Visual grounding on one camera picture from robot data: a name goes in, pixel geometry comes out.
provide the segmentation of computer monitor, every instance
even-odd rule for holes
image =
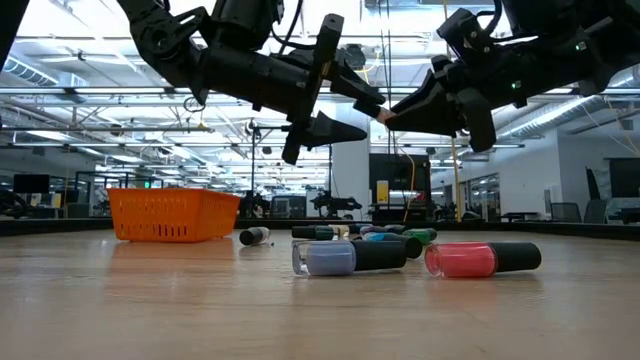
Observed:
[[[16,194],[45,194],[49,192],[51,177],[42,174],[13,175],[13,192]]]

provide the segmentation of chair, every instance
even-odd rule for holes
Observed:
[[[584,212],[585,224],[606,223],[607,200],[591,200]]]
[[[576,203],[551,203],[551,219],[568,223],[582,222],[580,208]]]

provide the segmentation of table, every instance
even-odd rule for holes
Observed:
[[[288,232],[272,238],[254,248],[134,244],[112,231],[2,238],[2,359],[637,359],[637,243],[441,232],[543,253],[534,272],[447,281],[422,259],[298,278]]]
[[[520,221],[525,221],[527,220],[527,216],[530,217],[536,217],[537,218],[540,217],[540,213],[539,212],[509,212],[506,213],[502,216],[500,216],[500,219],[507,219],[508,222],[513,222],[513,220],[520,220]]]

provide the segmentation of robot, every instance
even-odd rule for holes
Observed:
[[[311,116],[323,81],[331,82],[332,92],[355,99],[355,108],[368,115],[377,117],[385,102],[349,68],[346,50],[338,49],[344,22],[338,15],[325,17],[315,45],[276,37],[283,48],[266,56],[256,51],[273,33],[273,23],[282,20],[283,0],[218,0],[211,14],[198,7],[177,16],[169,12],[169,0],[117,1],[142,58],[173,86],[191,89],[200,104],[214,90],[248,101],[256,111],[286,113],[291,130],[282,158],[289,164],[296,163],[301,146],[366,138],[363,130],[322,112]],[[3,16],[16,25],[0,37],[4,55],[27,3],[11,1],[4,9]],[[492,109],[522,107],[529,97],[575,82],[576,95],[597,94],[615,73],[640,63],[640,0],[494,3],[494,11],[477,14],[459,8],[439,27],[456,59],[432,59],[422,86],[385,115],[390,130],[452,137],[466,130],[471,148],[486,151],[496,142]],[[503,13],[513,36],[493,38]],[[492,16],[486,28],[480,16]],[[190,40],[196,32],[206,48]],[[285,55],[284,45],[296,49]]]
[[[606,89],[618,71],[640,63],[640,0],[494,0],[495,11],[458,9],[437,30],[457,57],[432,59],[422,86],[391,111],[355,108],[390,130],[456,137],[475,152],[496,142],[491,110],[578,83],[576,95]],[[491,36],[506,13],[513,36]],[[479,16],[492,15],[486,28]]]
[[[321,192],[320,194],[318,194],[318,196],[316,196],[315,199],[311,200],[310,202],[313,204],[313,208],[315,210],[318,210],[318,214],[320,215],[320,217],[331,219],[338,218],[338,211],[353,211],[362,209],[362,205],[358,203],[353,197],[335,198],[331,196],[331,193],[329,191]],[[327,208],[327,214],[324,216],[322,215],[323,207]]]

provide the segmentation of orange plastic basket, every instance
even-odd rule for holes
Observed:
[[[120,240],[198,242],[233,232],[240,198],[201,189],[109,189]]]

